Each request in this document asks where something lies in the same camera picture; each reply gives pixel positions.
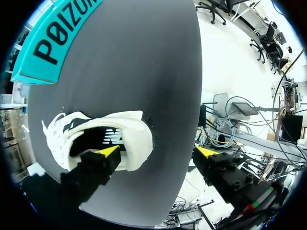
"cable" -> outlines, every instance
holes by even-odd
[[[244,98],[244,97],[235,96],[235,97],[229,98],[228,101],[227,101],[227,103],[226,103],[226,105],[225,105],[226,114],[227,114],[227,104],[228,104],[228,102],[229,102],[231,99],[233,99],[233,98],[241,98],[241,99],[246,100],[248,103],[250,103],[250,104],[254,107],[254,109],[256,109],[256,110],[259,112],[259,114],[262,116],[262,118],[264,119],[264,121],[268,124],[269,128],[270,128],[271,130],[273,130],[275,136],[278,136],[278,135],[276,134],[275,130],[270,126],[270,124],[268,123],[268,121],[265,119],[265,117],[264,117],[264,116],[262,115],[262,113],[259,111],[259,109],[258,109],[252,102],[250,102],[248,99],[246,99],[246,98]],[[280,145],[279,141],[277,141],[277,144],[279,145],[280,149],[281,149],[282,152],[284,153],[285,157],[286,157],[293,165],[295,165],[295,164],[291,161],[291,159],[287,156],[287,154],[284,152],[284,150],[283,150],[282,146]]]
[[[212,144],[213,146],[215,146],[215,147],[218,147],[218,148],[228,148],[228,147],[230,147],[230,146],[233,144],[233,139],[234,139],[234,138],[233,138],[233,135],[235,134],[235,130],[232,129],[233,124],[232,124],[230,121],[226,120],[225,118],[224,118],[224,119],[221,119],[221,118],[217,119],[217,120],[215,121],[215,124],[217,125],[217,129],[216,129],[217,132],[219,131],[218,128],[219,128],[221,125],[223,125],[223,124],[228,125],[228,126],[231,128],[231,136],[230,136],[230,138],[229,138],[228,143],[224,143],[224,144],[222,144],[222,145],[219,145],[218,143],[216,143],[216,141],[217,141],[217,139],[218,139],[218,136],[216,136],[216,135],[214,134],[214,136],[211,137],[211,138],[212,138],[212,139],[211,139],[211,144]]]
[[[254,124],[254,123],[259,123],[259,122],[264,122],[264,121],[255,121],[255,122],[246,122],[246,121],[240,121],[240,122],[243,122],[243,123],[246,123],[246,124]]]
[[[238,136],[234,136],[234,137],[236,137],[236,138],[240,138],[240,139],[242,139],[242,140],[249,141],[249,142],[254,143],[254,144],[257,144],[257,145],[259,145],[259,146],[266,147],[266,148],[268,148],[268,149],[272,149],[272,150],[275,150],[275,151],[283,152],[283,153],[286,153],[286,154],[289,154],[289,155],[293,155],[293,156],[296,156],[296,157],[300,157],[300,158],[302,158],[302,159],[303,159],[303,157],[298,156],[298,155],[295,155],[295,154],[293,154],[293,153],[289,153],[289,152],[281,151],[281,150],[274,149],[274,148],[271,148],[271,147],[267,147],[267,146],[264,146],[264,145],[261,145],[261,144],[259,144],[259,143],[255,142],[255,141],[252,141],[252,140],[247,140],[247,139],[242,138],[242,137],[238,137]]]
[[[180,199],[183,199],[184,202],[187,203],[187,201],[185,200],[185,198],[182,198],[182,197],[180,197],[180,196],[177,196],[177,197],[179,197]]]
[[[235,143],[235,142],[231,142],[231,141],[227,141],[227,142],[223,142],[223,141],[219,141],[219,140],[216,140],[216,139],[213,139],[213,138],[210,138],[210,137],[206,137],[206,138],[208,138],[209,140],[212,140],[212,141],[215,141],[215,142],[217,142],[217,143],[231,143],[231,144],[235,144],[235,145],[238,145],[237,143]]]
[[[233,149],[227,149],[227,151],[236,152],[236,150],[233,150]],[[283,158],[279,158],[279,157],[270,157],[270,156],[264,156],[264,155],[254,154],[254,153],[250,153],[250,152],[244,152],[244,154],[250,154],[250,155],[259,156],[259,157],[267,157],[267,158],[270,158],[270,159],[279,159],[279,160],[284,160],[284,161],[287,161],[287,160],[288,160],[288,159],[283,159]]]
[[[187,178],[185,178],[185,180],[186,180],[193,188],[195,188],[195,189],[199,192],[199,195],[201,195],[201,192],[200,192],[200,190],[199,190],[198,188],[196,188],[194,185],[192,185],[191,182],[187,180]]]
[[[297,113],[300,113],[300,112],[303,112],[303,111],[307,111],[307,109],[303,109],[303,110],[300,110],[300,111],[296,111],[295,113],[293,113],[293,115],[294,115],[294,114],[297,114]]]
[[[275,94],[274,94],[274,98],[273,98],[273,106],[272,108],[274,108],[274,104],[275,104],[275,100],[276,100],[276,96],[277,96],[277,93],[278,93],[278,89],[281,85],[281,83],[283,82],[283,78],[286,79],[286,74],[288,73],[289,69],[296,63],[296,61],[299,59],[299,57],[303,54],[304,52],[304,49],[302,49],[302,51],[299,53],[299,55],[297,56],[297,58],[291,63],[291,65],[289,66],[289,68],[287,68],[287,70],[285,71],[285,73],[283,74],[282,78],[280,79],[278,85],[277,85],[277,88],[276,88],[276,91],[275,91]]]
[[[266,214],[266,213],[270,213],[270,212],[273,212],[273,211],[278,211],[280,210],[281,208],[267,208],[267,209],[262,209],[262,210],[258,210],[258,211],[253,211],[252,213],[247,213],[245,215],[243,215],[242,217],[240,217],[239,219],[235,219],[233,221],[231,221],[230,223],[227,223],[215,230],[221,230],[221,229],[225,229],[227,227],[230,227],[232,225],[235,225],[235,224],[238,224],[246,219],[249,219],[249,218],[252,218],[254,216],[257,216],[257,215],[261,215],[261,214]]]

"office chair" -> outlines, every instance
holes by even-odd
[[[226,25],[225,18],[217,11],[216,8],[221,9],[225,13],[231,13],[234,5],[240,4],[248,0],[207,0],[207,1],[211,3],[211,6],[206,3],[199,2],[198,4],[200,6],[196,6],[196,11],[198,10],[198,8],[210,10],[210,13],[212,13],[212,18],[213,18],[211,21],[212,24],[215,23],[215,14],[217,14],[224,21],[223,25]]]
[[[264,59],[264,55],[263,55],[263,50],[266,50],[267,52],[269,52],[269,47],[268,44],[273,42],[273,37],[274,37],[274,33],[275,33],[275,29],[272,26],[272,24],[269,25],[268,31],[265,35],[260,35],[259,36],[259,41],[262,45],[262,47],[257,44],[257,42],[254,39],[251,39],[251,42],[255,42],[249,44],[250,47],[254,46],[257,48],[258,52],[259,52],[259,58],[257,59],[258,61],[260,61],[261,57],[263,58],[262,63],[265,63],[265,59]]]
[[[283,58],[283,50],[282,48],[276,44],[276,43],[272,43],[271,45],[268,46],[268,50],[267,50],[267,55],[266,57],[269,57],[270,60],[272,61],[272,68],[271,71],[274,69],[274,74],[276,73],[276,68],[280,69],[280,60],[282,60]]]

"white sneaker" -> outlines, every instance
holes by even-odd
[[[71,171],[81,162],[79,156],[71,157],[70,151],[76,138],[87,129],[112,127],[121,130],[126,155],[116,170],[134,171],[141,167],[153,150],[153,136],[149,127],[141,120],[142,111],[128,111],[90,119],[81,112],[69,115],[58,114],[46,128],[42,121],[47,145],[59,166]]]

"black cable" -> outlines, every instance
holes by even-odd
[[[225,225],[217,228],[216,230],[222,230],[222,229],[225,229],[225,228],[230,227],[232,225],[238,224],[238,223],[240,223],[244,220],[247,220],[249,218],[252,218],[252,217],[255,217],[255,216],[258,216],[258,215],[261,215],[261,214],[270,213],[270,212],[273,212],[273,211],[278,211],[280,209],[281,208],[267,208],[267,209],[262,209],[262,210],[258,210],[258,211],[253,211],[252,213],[247,213],[247,214],[243,215],[242,217],[240,217],[239,219],[235,219],[235,220],[231,221],[230,223],[225,224]]]
[[[207,125],[208,125],[210,128],[216,128],[216,127],[210,125],[209,123],[207,123]]]
[[[297,113],[300,113],[300,112],[303,112],[303,111],[307,111],[307,109],[303,109],[303,110],[300,110],[300,111],[296,111],[295,113],[293,113],[293,115],[294,115],[294,114],[297,114]]]
[[[299,55],[297,56],[297,58],[291,63],[291,65],[289,66],[289,68],[287,68],[287,70],[286,70],[285,73],[283,74],[282,78],[280,79],[280,81],[279,81],[279,83],[278,83],[278,85],[277,85],[275,94],[274,94],[273,106],[272,106],[272,108],[274,108],[276,96],[277,96],[277,93],[278,93],[278,89],[279,89],[281,83],[283,82],[283,79],[284,79],[284,78],[286,79],[286,74],[288,73],[289,69],[296,63],[296,61],[297,61],[297,60],[299,59],[299,57],[303,54],[303,52],[304,52],[304,49],[302,49],[302,51],[299,53]]]
[[[254,143],[254,144],[257,144],[257,145],[259,145],[259,146],[266,147],[266,148],[268,148],[268,149],[272,149],[272,150],[275,150],[275,151],[279,151],[279,152],[283,152],[283,153],[285,153],[285,151],[281,151],[281,150],[278,150],[278,149],[274,149],[274,148],[271,148],[271,147],[267,147],[267,146],[261,145],[261,144],[259,144],[259,143],[255,142],[255,141],[252,141],[252,140],[247,140],[247,139],[245,139],[245,138],[241,138],[241,137],[238,137],[238,136],[234,136],[234,137],[236,137],[236,138],[240,138],[240,139],[242,139],[242,140],[249,141],[249,142]],[[295,155],[295,154],[293,154],[293,153],[289,153],[289,152],[287,152],[286,154],[293,155],[293,156],[296,156],[296,157],[299,157],[299,158],[302,158],[302,159],[303,159],[303,157],[300,157],[300,156]]]
[[[235,96],[235,97],[229,98],[228,101],[226,102],[226,105],[225,105],[225,112],[226,112],[226,115],[227,115],[227,104],[228,104],[228,102],[229,102],[231,99],[233,99],[233,98],[241,98],[241,99],[246,100],[248,103],[250,103],[250,104],[254,107],[254,109],[256,109],[256,110],[259,112],[259,114],[262,116],[262,118],[263,118],[264,121],[267,123],[267,125],[269,126],[269,128],[270,128],[271,130],[273,130],[275,136],[278,136],[278,135],[276,134],[275,130],[270,126],[269,122],[265,119],[265,117],[264,117],[264,116],[262,115],[262,113],[259,111],[259,109],[258,109],[252,102],[250,102],[248,99],[246,99],[246,98],[244,98],[244,97]],[[281,149],[282,152],[284,153],[285,157],[286,157],[293,165],[295,165],[295,164],[291,161],[291,159],[287,156],[287,154],[284,152],[284,150],[283,150],[281,144],[279,143],[279,141],[277,141],[277,144],[279,145],[280,149]]]
[[[226,151],[233,151],[233,152],[236,152],[236,150],[234,149],[226,149]],[[267,157],[267,158],[270,158],[270,159],[279,159],[279,160],[284,160],[284,161],[287,161],[288,159],[283,159],[283,158],[279,158],[279,157],[270,157],[270,156],[264,156],[264,155],[259,155],[259,154],[254,154],[254,153],[250,153],[250,152],[242,152],[244,154],[250,154],[250,155],[254,155],[254,156],[259,156],[259,157]]]

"table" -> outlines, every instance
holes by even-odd
[[[255,2],[255,5],[251,6],[251,2],[243,2],[238,4],[237,9],[235,10],[235,15],[231,18],[235,22],[238,18],[244,18],[253,28],[254,33],[264,35],[267,33],[270,21],[267,21],[263,15],[256,9],[256,6],[260,2]],[[280,33],[279,29],[275,29],[274,42],[279,43],[277,35]]]
[[[191,158],[201,103],[201,37],[192,1],[104,0],[75,37],[57,84],[31,86],[29,129],[37,162],[59,167],[41,121],[81,111],[97,118],[142,110],[154,151],[134,172],[115,172],[81,209],[129,226],[154,226],[174,203]]]

